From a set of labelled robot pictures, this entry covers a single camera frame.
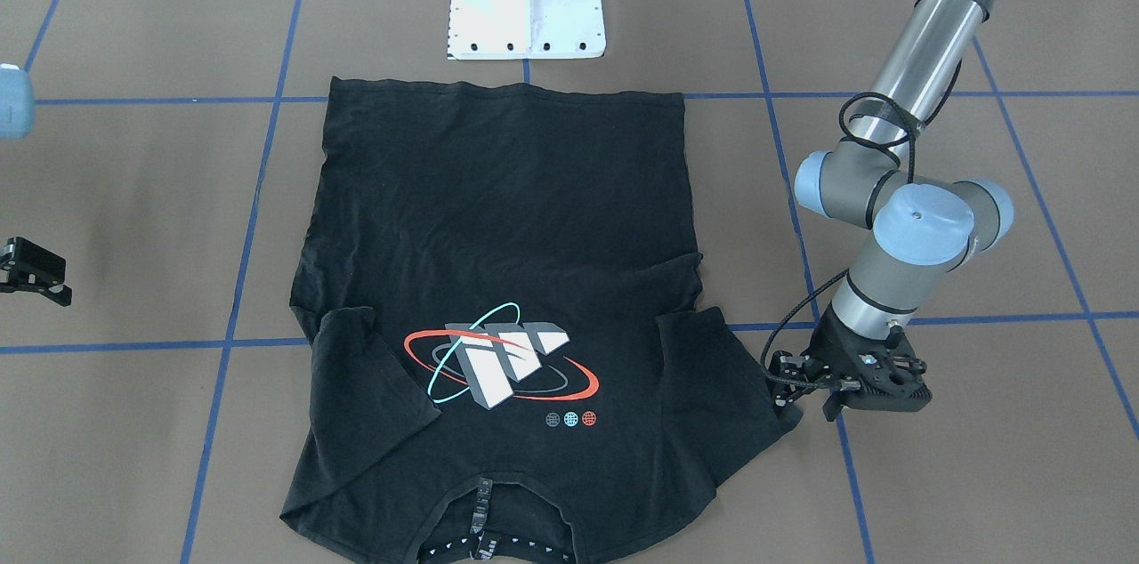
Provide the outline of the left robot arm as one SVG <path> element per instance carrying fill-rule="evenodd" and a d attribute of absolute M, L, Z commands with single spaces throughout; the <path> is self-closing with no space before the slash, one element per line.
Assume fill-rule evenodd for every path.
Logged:
<path fill-rule="evenodd" d="M 916 412 L 931 401 L 908 324 L 947 275 L 1007 235 L 1014 205 L 999 183 L 919 175 L 917 141 L 994 1 L 915 0 L 870 89 L 839 108 L 836 147 L 800 165 L 801 207 L 868 238 L 831 280 L 808 348 L 772 361 L 781 404 L 826 391 L 823 417 L 834 422 L 846 409 Z"/>

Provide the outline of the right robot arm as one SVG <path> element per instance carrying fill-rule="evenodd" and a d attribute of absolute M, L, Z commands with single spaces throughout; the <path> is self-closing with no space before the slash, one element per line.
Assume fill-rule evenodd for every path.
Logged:
<path fill-rule="evenodd" d="M 28 137 L 34 126 L 34 89 L 26 70 L 1 66 L 1 134 L 5 140 Z M 1 254 L 5 294 L 39 294 L 58 306 L 69 306 L 73 291 L 66 285 L 64 258 L 23 237 L 7 238 Z"/>

